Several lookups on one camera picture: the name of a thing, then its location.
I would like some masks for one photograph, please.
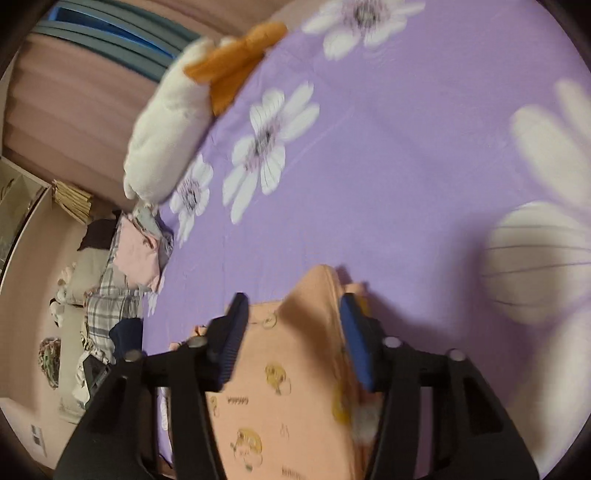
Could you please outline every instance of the window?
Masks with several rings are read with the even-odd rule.
[[[115,0],[60,1],[33,31],[76,43],[156,82],[199,38],[175,22]]]

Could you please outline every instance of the plush toy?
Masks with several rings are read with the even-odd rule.
[[[235,41],[225,39],[207,58],[188,64],[184,71],[200,85],[210,85],[213,114],[221,115],[232,104],[252,71],[265,56],[265,51],[287,33],[281,22],[257,25]]]
[[[74,269],[76,268],[76,262],[74,262],[72,265],[68,265],[66,268],[64,268],[61,273],[60,273],[60,278],[57,279],[57,285],[59,287],[61,286],[66,286],[68,285],[68,283],[70,283],[70,280],[72,279],[72,275],[74,274]]]
[[[213,49],[206,38],[185,48],[136,120],[124,164],[127,198],[162,202],[195,155],[212,121],[209,85],[195,83],[183,69]]]
[[[49,301],[49,311],[53,316],[53,321],[59,328],[61,328],[61,325],[64,322],[64,312],[66,311],[66,307],[64,307],[64,305],[57,299],[51,299]]]

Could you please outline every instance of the orange cloth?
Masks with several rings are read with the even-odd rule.
[[[369,313],[363,285],[342,286],[324,265],[283,301],[251,305],[232,379],[222,392],[207,394],[229,479],[363,477],[371,446],[353,441],[351,411],[376,396],[362,392],[345,350],[339,317],[345,292]],[[203,334],[199,327],[191,335]]]

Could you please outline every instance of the flower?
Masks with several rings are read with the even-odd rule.
[[[556,93],[569,124],[537,105],[512,117],[518,151],[556,203],[531,202],[503,219],[483,273],[492,300],[531,325],[572,315],[591,298],[591,97],[567,79]]]
[[[209,203],[209,189],[207,186],[213,178],[213,168],[203,161],[199,154],[189,165],[183,179],[179,182],[170,200],[170,209],[178,214],[178,245],[187,241],[195,224],[195,217],[203,214]]]
[[[262,103],[251,106],[254,135],[242,137],[234,145],[234,169],[222,187],[224,206],[233,200],[232,223],[242,218],[254,196],[259,176],[264,195],[277,189],[285,168],[285,144],[304,134],[320,113],[317,103],[308,103],[313,92],[311,83],[302,83],[285,102],[282,91],[269,89]]]
[[[340,60],[362,40],[367,48],[379,47],[406,28],[407,17],[424,9],[424,2],[405,0],[335,0],[324,4],[302,30],[317,35],[331,29],[324,38],[324,55]]]
[[[543,325],[522,330],[534,352],[507,405],[541,476],[579,434],[591,402],[591,364],[581,360],[591,351],[591,97],[567,79],[555,90],[563,118],[527,105],[511,125],[518,151],[554,201],[527,203],[505,217],[483,272],[508,317]]]
[[[158,284],[158,291],[151,291],[148,293],[148,316],[152,316],[156,310],[156,304],[158,303],[158,296],[160,295],[160,292],[162,292],[162,289],[164,287],[164,273],[166,272],[166,270],[162,273],[162,276],[160,277],[160,283]]]

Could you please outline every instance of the cartoon character print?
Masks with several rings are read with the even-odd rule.
[[[249,325],[260,325],[265,330],[271,330],[275,327],[275,325],[277,325],[277,315],[275,313],[272,313],[262,322],[249,322]]]
[[[211,395],[209,397],[209,411],[216,418],[218,418],[220,416],[220,410],[219,410],[219,407],[217,406],[217,397],[214,395]]]
[[[236,443],[231,443],[234,459],[244,466],[247,472],[252,472],[262,464],[262,441],[258,433],[252,429],[239,429]]]
[[[289,395],[291,393],[291,380],[287,378],[285,369],[278,363],[270,363],[265,367],[267,383],[275,390],[277,395]]]
[[[336,422],[341,425],[351,423],[351,405],[342,382],[339,382],[333,390],[332,414]]]

